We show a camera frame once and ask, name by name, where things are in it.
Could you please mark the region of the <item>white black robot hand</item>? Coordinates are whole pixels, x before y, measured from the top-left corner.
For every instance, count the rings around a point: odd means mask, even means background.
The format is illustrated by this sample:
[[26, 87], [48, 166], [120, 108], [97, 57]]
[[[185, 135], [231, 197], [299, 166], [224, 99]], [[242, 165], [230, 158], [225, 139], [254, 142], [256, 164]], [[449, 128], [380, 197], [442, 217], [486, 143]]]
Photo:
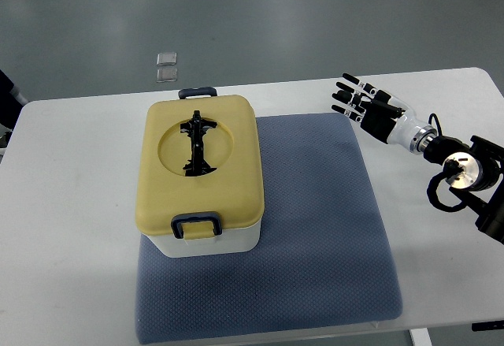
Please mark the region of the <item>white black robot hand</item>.
[[432, 125], [417, 119], [408, 104], [355, 76], [344, 73], [336, 87], [332, 109], [382, 143], [420, 154], [439, 135]]

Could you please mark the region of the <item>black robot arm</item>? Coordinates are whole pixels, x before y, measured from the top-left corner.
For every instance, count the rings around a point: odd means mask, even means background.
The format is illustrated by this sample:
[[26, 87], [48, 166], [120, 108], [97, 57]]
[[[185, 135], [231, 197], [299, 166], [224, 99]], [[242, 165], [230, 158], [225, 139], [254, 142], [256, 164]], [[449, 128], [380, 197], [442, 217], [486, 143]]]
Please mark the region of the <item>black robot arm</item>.
[[[434, 113], [429, 115], [428, 123], [435, 126], [435, 133], [421, 141], [421, 153], [428, 162], [442, 166], [429, 181], [428, 201], [447, 213], [471, 209], [478, 215], [477, 229], [502, 243], [503, 147], [476, 135], [471, 137], [470, 146], [445, 136]], [[443, 181], [460, 203], [449, 206], [439, 200], [437, 190]]]

